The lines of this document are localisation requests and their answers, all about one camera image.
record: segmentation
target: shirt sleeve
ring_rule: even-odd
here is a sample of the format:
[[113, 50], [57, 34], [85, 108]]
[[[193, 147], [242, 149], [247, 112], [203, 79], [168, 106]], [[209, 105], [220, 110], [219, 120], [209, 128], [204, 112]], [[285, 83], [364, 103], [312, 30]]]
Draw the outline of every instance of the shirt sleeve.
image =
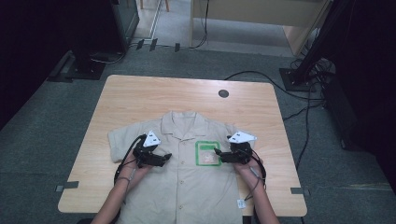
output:
[[141, 129], [142, 123], [138, 122], [108, 133], [110, 155], [113, 162], [121, 161], [124, 158], [132, 142], [142, 133]]

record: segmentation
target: black equipment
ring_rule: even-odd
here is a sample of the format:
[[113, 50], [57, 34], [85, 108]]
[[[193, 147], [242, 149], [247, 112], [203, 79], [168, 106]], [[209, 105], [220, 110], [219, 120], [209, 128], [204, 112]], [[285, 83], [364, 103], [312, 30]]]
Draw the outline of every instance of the black equipment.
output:
[[154, 149], [158, 146], [150, 146], [150, 147], [144, 147], [143, 144], [145, 143], [147, 138], [146, 134], [142, 134], [139, 135], [131, 144], [131, 146], [129, 147], [128, 151], [126, 152], [122, 162], [120, 163], [119, 167], [117, 168], [116, 173], [114, 174], [114, 184], [117, 181], [117, 178], [120, 175], [120, 172], [122, 170], [122, 167], [132, 161], [127, 161], [125, 163], [125, 160], [128, 156], [128, 154], [130, 153], [130, 151], [132, 150], [132, 148], [134, 147], [134, 145], [136, 144], [137, 141], [137, 145], [134, 148], [133, 154], [136, 160], [136, 164], [138, 167], [142, 167], [143, 164], [146, 165], [152, 165], [152, 166], [161, 166], [163, 167], [163, 165], [171, 158], [172, 153], [166, 154], [164, 156], [158, 156], [152, 153], [152, 151], [154, 151]]
[[248, 142], [239, 144], [231, 143], [231, 152], [221, 152], [220, 149], [214, 149], [216, 154], [220, 156], [222, 162], [240, 162], [242, 164], [246, 164], [250, 161], [250, 158], [253, 155], [253, 149], [251, 149]]

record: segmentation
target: cable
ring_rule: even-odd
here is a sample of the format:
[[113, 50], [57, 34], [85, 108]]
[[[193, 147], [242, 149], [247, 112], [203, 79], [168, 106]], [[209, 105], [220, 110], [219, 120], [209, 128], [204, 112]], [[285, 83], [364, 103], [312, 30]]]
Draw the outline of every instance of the cable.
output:
[[235, 76], [238, 76], [238, 75], [241, 75], [241, 74], [244, 74], [244, 73], [255, 73], [255, 74], [262, 75], [262, 76], [268, 78], [268, 80], [270, 80], [270, 82], [271, 82], [272, 84], [274, 84], [274, 86], [278, 87], [281, 91], [285, 92], [287, 95], [290, 95], [290, 96], [295, 97], [295, 98], [298, 98], [298, 99], [308, 100], [308, 98], [305, 98], [305, 97], [303, 97], [303, 96], [298, 96], [298, 95], [292, 94], [292, 93], [290, 93], [290, 92], [288, 92], [288, 91], [285, 91], [284, 89], [282, 89], [282, 87], [280, 87], [279, 85], [277, 85], [277, 84], [276, 84], [271, 78], [269, 78], [267, 75], [265, 75], [265, 74], [262, 73], [262, 72], [258, 72], [258, 71], [243, 71], [243, 72], [238, 72], [238, 73], [235, 73], [235, 74], [230, 75], [229, 77], [224, 78], [224, 80], [228, 80], [228, 79], [230, 79], [230, 78], [232, 78], [232, 77], [235, 77]]
[[312, 89], [312, 87], [314, 87], [316, 84], [320, 84], [320, 82], [314, 82], [314, 83], [312, 83], [311, 86], [309, 87], [308, 101], [307, 101], [308, 103], [307, 103], [307, 107], [306, 107], [307, 109], [306, 109], [306, 113], [305, 113], [305, 131], [306, 131], [306, 136], [305, 136], [305, 142], [304, 142], [303, 149], [302, 149], [302, 151], [300, 152], [300, 155], [299, 155], [299, 157], [298, 157], [298, 160], [297, 160], [297, 162], [296, 162], [296, 164], [295, 164], [296, 170], [297, 170], [297, 171], [298, 171], [298, 168], [299, 168], [299, 166], [300, 166], [301, 158], [302, 158], [302, 156], [304, 155], [304, 152], [305, 152], [306, 147], [307, 147], [307, 145], [308, 145], [308, 140], [309, 140], [308, 113], [309, 113], [310, 102], [311, 102], [311, 100], [310, 100], [309, 98], [310, 98], [311, 89]]
[[96, 62], [96, 63], [106, 63], [106, 64], [111, 64], [111, 63], [117, 63], [119, 60], [121, 60], [123, 57], [125, 56], [125, 54], [121, 54], [121, 56], [115, 60], [115, 61], [110, 61], [110, 62], [104, 62], [104, 61], [100, 61], [100, 60], [96, 60], [96, 59], [91, 59], [91, 61]]
[[247, 200], [253, 198], [253, 195], [250, 195], [250, 194], [252, 194], [253, 191], [257, 188], [257, 186], [259, 185], [259, 182], [260, 182], [260, 179], [257, 177], [257, 183], [256, 183], [256, 185], [255, 185], [254, 188], [248, 193], [248, 195], [247, 195], [247, 197], [245, 198], [244, 201], [247, 201]]
[[[338, 48], [338, 50], [337, 50], [333, 55], [328, 56], [328, 57], [326, 57], [326, 58], [330, 59], [330, 58], [334, 57], [335, 55], [337, 55], [337, 54], [341, 51], [341, 49], [344, 47], [344, 45], [346, 44], [347, 39], [348, 39], [348, 36], [349, 36], [350, 26], [351, 26], [351, 23], [352, 23], [353, 11], [354, 11], [354, 9], [355, 9], [356, 2], [357, 2], [357, 1], [354, 0], [353, 5], [352, 5], [352, 8], [351, 8], [351, 11], [350, 11], [349, 20], [348, 20], [348, 26], [347, 26], [347, 28], [346, 28], [346, 36], [345, 36], [345, 39], [344, 39], [344, 41], [343, 41], [343, 44], [341, 45], [340, 48]], [[306, 75], [306, 74], [308, 73], [308, 71], [311, 71], [311, 70], [313, 69], [312, 66], [315, 66], [315, 65], [316, 65], [317, 63], [319, 63], [320, 61], [318, 61], [318, 62], [316, 62], [316, 63], [312, 63], [310, 66], [308, 66], [308, 68], [307, 68], [307, 70], [305, 71], [304, 74]], [[310, 76], [309, 76], [309, 74], [308, 74], [308, 76], [305, 77], [305, 80], [309, 80], [309, 78], [310, 78]]]
[[[309, 50], [311, 50], [312, 46], [315, 43], [315, 40], [318, 38], [318, 33], [319, 33], [319, 28], [317, 28], [317, 30], [316, 30], [315, 38], [312, 41], [312, 44], [309, 44], [309, 39], [306, 40], [306, 43], [304, 44], [304, 49], [306, 50], [306, 53], [309, 52]], [[302, 54], [304, 57], [306, 57], [306, 53], [304, 53], [303, 51], [300, 52], [300, 54]], [[304, 58], [302, 58], [302, 59], [301, 58], [297, 58], [296, 60], [291, 62], [290, 63], [290, 69], [297, 69], [298, 66], [296, 64], [302, 62], [303, 59]]]
[[136, 161], [136, 159], [134, 159], [134, 160], [132, 160], [132, 161], [125, 162], [122, 166], [124, 166], [124, 165], [126, 165], [126, 164], [129, 164], [129, 163], [131, 163], [131, 162], [134, 162], [134, 161]]
[[131, 43], [129, 46], [128, 46], [128, 49], [129, 48], [131, 48], [131, 47], [133, 47], [133, 46], [135, 46], [135, 45], [138, 45], [139, 43]]
[[[318, 107], [318, 106], [320, 106], [320, 105], [322, 105], [322, 103], [317, 104], [317, 105], [311, 105], [309, 108]], [[296, 116], [299, 116], [299, 115], [300, 115], [301, 113], [303, 113], [303, 111], [305, 111], [306, 109], [307, 109], [307, 107], [304, 107], [304, 108], [301, 109], [299, 112], [297, 112], [297, 113], [295, 113], [295, 114], [292, 114], [292, 115], [290, 115], [290, 116], [288, 116], [288, 117], [282, 118], [282, 119], [283, 119], [283, 121], [286, 121], [286, 120], [288, 120], [288, 119], [291, 119], [291, 118], [294, 118], [294, 117], [296, 117]]]
[[253, 170], [252, 170], [252, 172], [255, 174], [255, 176], [257, 176], [257, 178], [259, 178], [260, 180], [263, 181], [263, 184], [264, 184], [264, 187], [265, 187], [265, 178], [267, 177], [267, 173], [265, 172], [264, 165], [262, 164], [262, 159], [259, 157], [259, 155], [257, 154], [257, 152], [254, 151], [253, 149], [251, 150], [251, 151], [254, 152], [254, 154], [257, 156], [257, 158], [255, 158], [254, 156], [249, 155], [249, 154], [248, 154], [246, 151], [244, 151], [244, 150], [238, 149], [238, 151], [240, 151], [240, 152], [242, 152], [242, 153], [244, 153], [244, 154], [247, 154], [251, 159], [253, 159], [253, 160], [255, 160], [255, 161], [257, 162], [257, 164], [258, 164], [259, 167], [260, 167], [260, 170], [262, 171], [262, 178], [258, 177], [258, 175], [256, 174], [256, 172], [253, 172]]
[[137, 136], [136, 139], [132, 142], [132, 144], [131, 144], [131, 146], [128, 148], [128, 150], [127, 150], [127, 152], [126, 152], [124, 158], [122, 159], [122, 162], [121, 162], [121, 164], [120, 164], [121, 166], [124, 166], [125, 164], [127, 164], [127, 163], [129, 163], [129, 162], [132, 162], [132, 161], [129, 161], [129, 162], [125, 163], [125, 160], [126, 160], [126, 158], [128, 157], [128, 154], [131, 152], [131, 150], [132, 150], [132, 148], [134, 147], [134, 144], [137, 142], [137, 140], [142, 139], [143, 137], [144, 137], [143, 134], [142, 134], [142, 135], [139, 135], [139, 136]]
[[189, 48], [189, 49], [198, 49], [206, 42], [206, 40], [207, 40], [207, 13], [208, 13], [208, 11], [209, 11], [209, 0], [206, 1], [205, 27], [204, 27], [205, 34], [204, 34], [204, 37], [202, 38], [201, 42], [197, 46]]

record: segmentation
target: tag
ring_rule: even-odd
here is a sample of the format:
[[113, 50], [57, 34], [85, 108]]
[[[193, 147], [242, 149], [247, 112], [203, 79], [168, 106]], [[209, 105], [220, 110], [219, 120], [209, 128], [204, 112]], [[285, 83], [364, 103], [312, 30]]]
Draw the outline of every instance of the tag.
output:
[[242, 209], [247, 207], [247, 205], [245, 204], [245, 200], [238, 199], [237, 202], [238, 202], [238, 208]]
[[161, 140], [155, 135], [153, 131], [148, 132], [148, 136], [146, 137], [146, 141], [143, 144], [143, 147], [152, 147], [157, 146], [161, 143]]
[[255, 141], [257, 140], [256, 136], [250, 135], [248, 133], [242, 133], [242, 132], [237, 132], [231, 138], [228, 139], [229, 142], [231, 143], [245, 143], [249, 141]]

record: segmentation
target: black cable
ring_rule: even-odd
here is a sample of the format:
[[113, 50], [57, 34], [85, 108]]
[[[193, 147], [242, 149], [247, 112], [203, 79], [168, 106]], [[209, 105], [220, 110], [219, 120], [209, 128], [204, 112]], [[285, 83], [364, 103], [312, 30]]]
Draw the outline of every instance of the black cable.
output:
[[114, 61], [108, 61], [108, 62], [96, 60], [96, 59], [93, 59], [93, 58], [91, 58], [91, 61], [96, 62], [96, 63], [111, 64], [111, 63], [117, 63], [117, 62], [118, 62], [119, 60], [121, 60], [124, 56], [125, 56], [125, 54], [121, 54], [121, 56], [120, 56], [118, 59], [116, 59], [116, 60], [114, 60]]
[[[256, 159], [254, 156], [252, 156], [252, 155], [250, 156], [250, 158], [252, 158], [253, 160], [255, 160], [255, 161], [257, 162], [257, 164], [259, 165], [259, 167], [260, 167], [260, 169], [261, 169], [261, 171], [262, 171], [262, 178], [259, 178], [259, 177], [257, 176], [257, 183], [256, 183], [256, 186], [254, 187], [254, 189], [257, 188], [257, 186], [258, 186], [260, 180], [261, 180], [262, 183], [264, 184], [264, 188], [265, 188], [265, 186], [266, 186], [266, 185], [265, 185], [265, 178], [267, 177], [267, 173], [265, 172], [264, 165], [262, 164], [262, 159], [259, 157], [259, 155], [257, 154], [256, 151], [254, 151], [253, 149], [252, 149], [252, 151], [254, 152], [254, 154], [256, 154], [257, 159]], [[256, 212], [256, 206], [253, 206], [253, 217], [254, 217], [254, 219], [256, 219], [256, 223], [260, 224], [260, 220], [259, 220], [259, 217], [257, 216], [257, 212]]]
[[300, 152], [300, 155], [299, 155], [299, 157], [298, 157], [298, 160], [297, 160], [297, 162], [296, 162], [296, 164], [295, 164], [296, 170], [297, 170], [297, 171], [298, 171], [298, 168], [299, 168], [299, 166], [300, 166], [301, 158], [302, 158], [302, 156], [304, 155], [305, 150], [306, 150], [306, 147], [307, 147], [307, 145], [308, 145], [308, 140], [309, 140], [308, 113], [309, 113], [310, 102], [311, 102], [311, 100], [310, 100], [309, 98], [310, 98], [311, 89], [312, 89], [316, 84], [320, 84], [320, 82], [314, 82], [314, 83], [312, 83], [312, 84], [310, 85], [310, 87], [309, 87], [308, 101], [307, 101], [308, 103], [307, 103], [307, 107], [306, 107], [307, 109], [306, 109], [306, 113], [305, 113], [305, 131], [306, 131], [306, 136], [305, 136], [305, 142], [304, 142], [303, 149], [302, 149], [302, 151]]
[[208, 11], [209, 11], [209, 0], [206, 1], [205, 27], [204, 27], [205, 34], [204, 34], [204, 37], [202, 38], [201, 42], [197, 46], [189, 48], [189, 49], [198, 49], [206, 42], [206, 39], [207, 39], [207, 13], [208, 13]]
[[134, 147], [134, 144], [137, 142], [137, 140], [142, 139], [144, 137], [144, 135], [139, 135], [136, 137], [136, 139], [132, 142], [131, 146], [128, 148], [128, 151], [126, 152], [122, 162], [120, 165], [124, 165], [126, 158], [128, 157], [129, 152], [131, 152], [132, 148]]
[[[315, 33], [315, 38], [311, 44], [311, 46], [309, 46], [309, 40], [306, 41], [304, 48], [306, 49], [307, 52], [309, 52], [309, 50], [312, 48], [312, 46], [315, 44], [315, 41], [318, 38], [318, 34], [319, 34], [319, 28], [316, 30]], [[290, 69], [297, 69], [299, 66], [297, 65], [297, 63], [301, 63], [304, 59], [296, 59], [293, 62], [290, 63]], [[306, 69], [305, 73], [304, 73], [304, 80], [310, 80], [313, 77], [310, 76], [310, 74], [312, 73], [312, 70], [314, 70], [315, 72], [319, 72], [319, 71], [330, 71], [331, 67], [332, 67], [332, 62], [330, 62], [330, 65], [325, 68], [324, 65], [321, 64], [322, 59], [320, 59], [319, 61], [312, 63], [311, 65], [308, 66], [308, 68]]]
[[133, 47], [133, 46], [135, 46], [135, 45], [138, 45], [139, 43], [131, 43], [129, 46], [128, 46], [128, 49], [130, 48], [130, 47]]
[[259, 185], [259, 182], [260, 182], [260, 179], [259, 178], [257, 178], [257, 183], [256, 183], [256, 185], [254, 186], [254, 188], [248, 193], [248, 195], [247, 195], [247, 197], [245, 198], [245, 200], [244, 201], [247, 201], [247, 200], [249, 200], [249, 199], [251, 199], [251, 198], [253, 198], [253, 195], [250, 195], [250, 194], [252, 194], [253, 193], [253, 191], [254, 191], [254, 189], [256, 189], [257, 188], [257, 186]]
[[129, 163], [131, 163], [131, 162], [134, 162], [134, 161], [136, 161], [136, 159], [134, 159], [134, 160], [132, 160], [132, 161], [125, 162], [122, 166], [124, 166], [124, 165], [126, 165], [126, 164], [129, 164]]
[[[309, 108], [318, 107], [318, 106], [320, 106], [320, 105], [322, 105], [322, 103], [317, 104], [317, 105], [311, 105]], [[296, 116], [299, 116], [299, 115], [300, 115], [301, 113], [303, 113], [303, 111], [305, 111], [306, 109], [307, 109], [307, 107], [304, 107], [304, 108], [301, 109], [299, 112], [294, 113], [294, 114], [292, 114], [292, 115], [289, 115], [288, 117], [285, 117], [285, 118], [282, 118], [282, 119], [283, 119], [283, 121], [286, 121], [286, 120], [288, 120], [288, 119], [291, 119], [291, 118], [294, 118], [294, 117], [296, 117]]]
[[270, 77], [268, 77], [268, 76], [265, 75], [264, 73], [258, 72], [258, 71], [243, 71], [243, 72], [238, 72], [238, 73], [235, 73], [235, 74], [230, 75], [229, 77], [224, 78], [224, 80], [228, 80], [228, 79], [230, 79], [230, 78], [232, 78], [232, 77], [235, 77], [235, 76], [238, 76], [238, 75], [241, 75], [241, 74], [244, 74], [244, 73], [255, 73], [255, 74], [262, 75], [262, 76], [268, 78], [268, 80], [270, 80], [270, 82], [271, 82], [272, 84], [274, 84], [274, 86], [278, 87], [280, 90], [282, 90], [283, 92], [285, 92], [287, 95], [290, 95], [290, 96], [295, 97], [295, 98], [298, 98], [298, 99], [308, 100], [308, 98], [305, 98], [305, 97], [303, 97], [303, 96], [298, 96], [298, 95], [295, 95], [295, 94], [292, 94], [292, 93], [290, 93], [290, 92], [288, 92], [288, 91], [283, 90], [282, 87], [280, 87], [279, 85], [277, 85]]

